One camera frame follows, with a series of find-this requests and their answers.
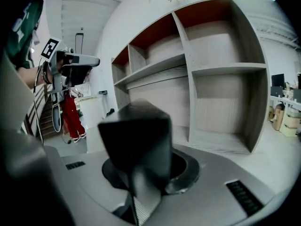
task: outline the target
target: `white sneaker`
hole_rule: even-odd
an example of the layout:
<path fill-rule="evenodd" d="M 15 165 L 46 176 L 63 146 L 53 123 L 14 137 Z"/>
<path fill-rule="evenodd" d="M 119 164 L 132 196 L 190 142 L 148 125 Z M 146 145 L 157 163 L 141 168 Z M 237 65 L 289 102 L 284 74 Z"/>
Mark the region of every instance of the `white sneaker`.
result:
<path fill-rule="evenodd" d="M 73 142 L 74 142 L 74 143 L 77 143 L 79 140 L 80 140 L 80 137 L 78 137 L 78 138 L 73 138 Z"/>
<path fill-rule="evenodd" d="M 83 138 L 85 138 L 86 136 L 87 136 L 87 134 L 86 134 L 86 133 L 84 133 L 84 134 L 81 134 L 81 135 L 80 135 L 80 138 L 82 138 L 82 139 L 83 139 Z"/>

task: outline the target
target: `shelving unit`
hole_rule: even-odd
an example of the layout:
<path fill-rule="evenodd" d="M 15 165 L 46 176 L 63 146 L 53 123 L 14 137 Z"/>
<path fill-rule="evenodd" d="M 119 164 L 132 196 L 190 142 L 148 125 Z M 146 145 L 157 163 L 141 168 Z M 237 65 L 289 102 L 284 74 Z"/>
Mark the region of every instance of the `shelving unit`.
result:
<path fill-rule="evenodd" d="M 269 71 L 256 32 L 232 0 L 164 16 L 129 42 L 113 73 L 120 66 L 113 74 L 119 108 L 147 99 L 170 114 L 175 143 L 232 152 L 256 147 Z"/>

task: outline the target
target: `human arm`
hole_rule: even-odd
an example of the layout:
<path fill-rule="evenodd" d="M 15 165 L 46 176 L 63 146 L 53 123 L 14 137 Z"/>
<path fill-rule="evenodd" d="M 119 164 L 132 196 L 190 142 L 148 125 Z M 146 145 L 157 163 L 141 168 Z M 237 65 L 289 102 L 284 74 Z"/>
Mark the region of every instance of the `human arm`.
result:
<path fill-rule="evenodd" d="M 57 64 L 57 69 L 60 71 L 60 69 L 63 66 L 63 60 L 59 61 Z M 37 72 L 38 72 L 38 67 L 35 68 L 31 68 L 31 69 L 26 69 L 23 67 L 18 68 L 18 74 L 20 75 L 20 77 L 22 78 L 22 80 L 25 82 L 25 84 L 29 87 L 29 88 L 33 88 L 35 80 L 36 80 L 36 76 L 37 76 Z M 50 83 L 52 83 L 52 79 L 53 76 L 51 75 L 50 69 L 47 66 L 47 78 L 48 81 Z M 44 78 L 42 76 L 42 70 L 40 71 L 39 75 L 38 75 L 38 79 L 37 79 L 37 86 L 44 83 Z"/>
<path fill-rule="evenodd" d="M 83 94 L 81 94 L 77 89 L 75 89 L 74 87 L 70 87 L 70 90 L 76 94 L 78 97 L 83 97 Z"/>

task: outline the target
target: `air vent grille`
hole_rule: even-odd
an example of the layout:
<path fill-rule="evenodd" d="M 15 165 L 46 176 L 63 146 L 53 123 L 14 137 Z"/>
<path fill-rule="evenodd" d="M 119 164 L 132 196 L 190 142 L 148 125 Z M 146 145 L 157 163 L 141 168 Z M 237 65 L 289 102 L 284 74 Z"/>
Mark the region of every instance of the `air vent grille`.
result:
<path fill-rule="evenodd" d="M 75 168 L 81 167 L 83 165 L 85 165 L 85 163 L 83 161 L 77 161 L 77 162 L 74 162 L 74 163 L 67 164 L 66 168 L 68 170 L 71 170 L 71 169 L 75 169 Z"/>
<path fill-rule="evenodd" d="M 248 216 L 253 215 L 263 208 L 258 199 L 241 183 L 235 181 L 226 184 L 240 206 L 244 209 Z"/>

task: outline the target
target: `black cube object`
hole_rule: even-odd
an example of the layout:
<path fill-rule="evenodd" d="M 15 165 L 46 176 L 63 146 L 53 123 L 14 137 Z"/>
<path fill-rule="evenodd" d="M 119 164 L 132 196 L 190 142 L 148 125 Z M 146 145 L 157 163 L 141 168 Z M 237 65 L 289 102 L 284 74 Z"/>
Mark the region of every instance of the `black cube object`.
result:
<path fill-rule="evenodd" d="M 105 148 L 121 180 L 137 196 L 137 172 L 146 184 L 164 191 L 170 179 L 172 124 L 168 114 L 136 100 L 98 125 Z"/>

